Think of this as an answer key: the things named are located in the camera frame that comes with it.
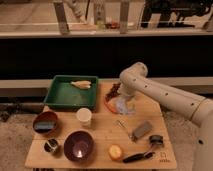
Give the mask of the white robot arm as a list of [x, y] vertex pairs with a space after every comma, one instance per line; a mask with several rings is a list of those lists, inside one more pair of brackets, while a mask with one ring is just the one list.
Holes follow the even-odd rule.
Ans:
[[132, 97], [136, 91], [181, 114], [199, 127], [192, 171], [213, 171], [213, 100], [147, 78], [148, 69], [136, 62], [124, 69], [119, 92]]

